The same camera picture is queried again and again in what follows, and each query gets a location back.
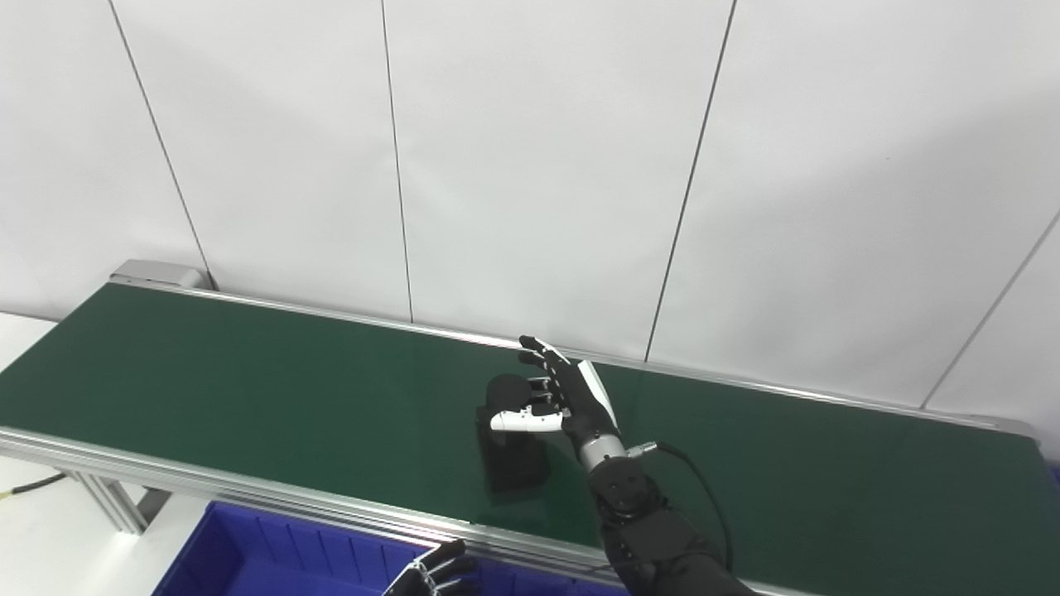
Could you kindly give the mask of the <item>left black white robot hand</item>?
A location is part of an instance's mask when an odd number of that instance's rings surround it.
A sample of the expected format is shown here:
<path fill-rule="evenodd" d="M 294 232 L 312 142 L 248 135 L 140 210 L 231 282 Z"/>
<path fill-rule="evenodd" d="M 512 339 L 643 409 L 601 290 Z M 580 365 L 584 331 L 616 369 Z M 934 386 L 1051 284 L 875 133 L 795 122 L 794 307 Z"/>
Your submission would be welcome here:
<path fill-rule="evenodd" d="M 477 569 L 479 562 L 467 555 L 465 540 L 447 541 L 402 567 L 382 594 L 479 595 L 478 581 L 472 577 Z"/>

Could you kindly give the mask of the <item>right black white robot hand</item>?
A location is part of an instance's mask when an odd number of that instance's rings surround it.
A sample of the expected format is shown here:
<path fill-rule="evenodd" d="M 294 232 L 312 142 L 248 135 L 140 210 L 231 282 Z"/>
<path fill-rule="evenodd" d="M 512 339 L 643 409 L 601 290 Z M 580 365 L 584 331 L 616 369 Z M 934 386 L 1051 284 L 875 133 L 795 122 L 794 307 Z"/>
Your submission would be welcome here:
<path fill-rule="evenodd" d="M 542 375 L 493 378 L 485 406 L 488 430 L 561 431 L 578 453 L 597 449 L 612 457 L 622 452 L 617 418 L 593 362 L 572 361 L 532 335 L 522 335 L 518 341 L 518 361 Z"/>

